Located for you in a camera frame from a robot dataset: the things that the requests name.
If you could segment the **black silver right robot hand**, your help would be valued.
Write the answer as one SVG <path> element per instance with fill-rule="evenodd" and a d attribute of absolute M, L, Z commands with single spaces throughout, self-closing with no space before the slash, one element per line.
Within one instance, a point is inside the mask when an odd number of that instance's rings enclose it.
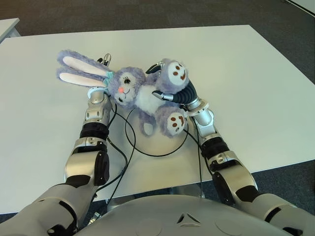
<path fill-rule="evenodd" d="M 163 59 L 147 69 L 146 74 L 156 87 L 152 95 L 160 100 L 188 104 L 197 98 L 188 70 L 176 60 Z"/>

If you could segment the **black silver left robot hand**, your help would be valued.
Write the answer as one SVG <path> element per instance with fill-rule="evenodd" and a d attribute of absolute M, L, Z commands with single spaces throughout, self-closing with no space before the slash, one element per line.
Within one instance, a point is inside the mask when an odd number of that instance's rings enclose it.
<path fill-rule="evenodd" d="M 106 53 L 105 55 L 104 55 L 104 57 L 102 57 L 102 58 L 99 58 L 98 60 L 97 60 L 97 62 L 99 62 L 99 63 L 101 63 L 101 64 L 103 64 L 103 65 L 105 65 L 105 66 L 109 66 L 109 64 L 110 64 L 110 62 L 111 62 L 111 54 L 110 53 Z"/>

